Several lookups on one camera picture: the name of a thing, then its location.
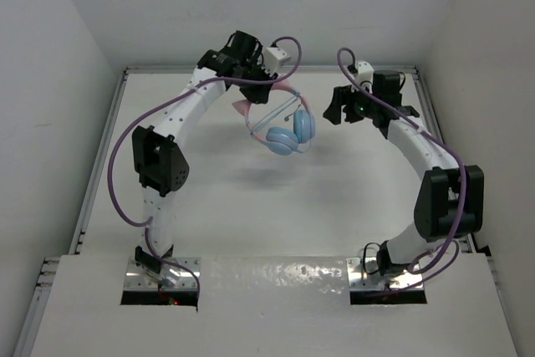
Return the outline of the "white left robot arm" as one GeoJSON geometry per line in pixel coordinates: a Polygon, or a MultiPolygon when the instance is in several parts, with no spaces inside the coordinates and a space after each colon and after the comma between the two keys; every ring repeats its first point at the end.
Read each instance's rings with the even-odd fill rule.
{"type": "Polygon", "coordinates": [[[156,256],[172,256],[172,204],[190,172],[182,150],[187,136],[211,104],[230,88],[231,78],[264,81],[277,77],[265,73],[261,61],[260,41],[236,31],[222,49],[210,49],[201,57],[179,101],[164,107],[151,125],[139,125],[132,133],[135,172],[144,201],[143,218],[150,221],[149,234],[135,249],[135,260],[153,274],[160,274],[162,269],[156,256]]]}

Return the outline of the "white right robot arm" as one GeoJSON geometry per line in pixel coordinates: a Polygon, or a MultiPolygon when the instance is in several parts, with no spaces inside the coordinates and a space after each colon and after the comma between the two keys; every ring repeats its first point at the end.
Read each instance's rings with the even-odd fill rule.
{"type": "Polygon", "coordinates": [[[418,268],[421,258],[432,252],[441,257],[456,239],[482,229],[483,170],[465,165],[424,127],[414,107],[403,105],[401,72],[375,71],[360,63],[350,65],[348,73],[352,80],[334,88],[323,117],[333,125],[371,120],[421,180],[413,221],[401,234],[380,244],[375,272],[422,274],[434,265],[418,268]]]}

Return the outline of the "pink blue cat-ear headphones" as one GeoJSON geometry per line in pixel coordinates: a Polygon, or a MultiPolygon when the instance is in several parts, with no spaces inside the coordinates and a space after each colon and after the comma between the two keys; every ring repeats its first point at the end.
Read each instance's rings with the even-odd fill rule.
{"type": "Polygon", "coordinates": [[[279,156],[303,154],[304,146],[311,146],[316,135],[316,123],[308,100],[290,83],[283,81],[273,89],[289,94],[289,98],[274,110],[269,111],[256,123],[251,122],[252,103],[242,99],[232,103],[234,110],[242,116],[249,135],[259,144],[279,156]],[[283,112],[294,110],[283,119],[291,122],[291,127],[270,126],[283,112]]]}

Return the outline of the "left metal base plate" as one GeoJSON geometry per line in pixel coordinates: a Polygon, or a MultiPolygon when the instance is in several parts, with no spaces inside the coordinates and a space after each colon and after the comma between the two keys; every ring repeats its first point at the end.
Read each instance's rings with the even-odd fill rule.
{"type": "Polygon", "coordinates": [[[130,258],[125,272],[123,289],[125,291],[156,291],[161,286],[165,291],[195,292],[198,285],[194,276],[199,278],[201,275],[201,260],[198,259],[190,263],[187,258],[178,258],[176,262],[185,265],[191,270],[191,273],[169,265],[165,265],[160,273],[154,273],[130,258]]]}

